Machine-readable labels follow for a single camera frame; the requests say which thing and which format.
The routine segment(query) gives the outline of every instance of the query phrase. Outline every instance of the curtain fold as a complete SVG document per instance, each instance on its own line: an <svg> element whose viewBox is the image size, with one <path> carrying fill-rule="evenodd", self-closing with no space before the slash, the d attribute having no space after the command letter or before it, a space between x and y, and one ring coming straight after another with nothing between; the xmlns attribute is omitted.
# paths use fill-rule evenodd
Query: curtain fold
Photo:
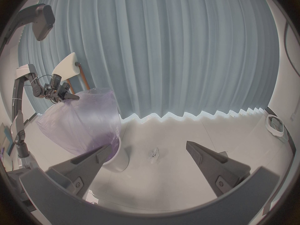
<svg viewBox="0 0 300 225"><path fill-rule="evenodd" d="M266 108L279 40L265 0L40 0L55 24L38 42L24 27L19 65L52 74L75 52L90 87L114 90L122 118ZM41 84L50 77L40 79ZM85 89L70 79L75 92ZM52 103L26 93L37 113Z"/></svg>

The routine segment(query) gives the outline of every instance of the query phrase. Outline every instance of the white tile floor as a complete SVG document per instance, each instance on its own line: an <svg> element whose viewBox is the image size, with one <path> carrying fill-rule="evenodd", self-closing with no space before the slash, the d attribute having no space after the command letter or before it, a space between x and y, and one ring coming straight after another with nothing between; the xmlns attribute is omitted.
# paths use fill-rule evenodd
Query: white tile floor
<svg viewBox="0 0 300 225"><path fill-rule="evenodd" d="M134 116L122 121L122 146L130 157L121 173L100 169L90 186L88 201L133 213L161 213L204 204L216 198L204 176L186 151L186 141L197 142L251 166L266 166L283 177L292 152L265 129L266 112L217 112L212 116L188 113L183 118ZM25 128L29 150L43 170L73 157L54 144L34 121ZM147 161L148 151L159 148L156 163Z"/></svg>

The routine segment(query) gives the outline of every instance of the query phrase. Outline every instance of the purple object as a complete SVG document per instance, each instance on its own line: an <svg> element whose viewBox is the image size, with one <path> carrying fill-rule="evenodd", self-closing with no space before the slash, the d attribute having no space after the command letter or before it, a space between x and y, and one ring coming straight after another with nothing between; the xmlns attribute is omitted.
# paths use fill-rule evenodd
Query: purple object
<svg viewBox="0 0 300 225"><path fill-rule="evenodd" d="M110 88L93 88L76 94L79 100L64 100L36 121L39 129L60 147L78 156L112 145L109 161L118 151L121 121Z"/></svg>

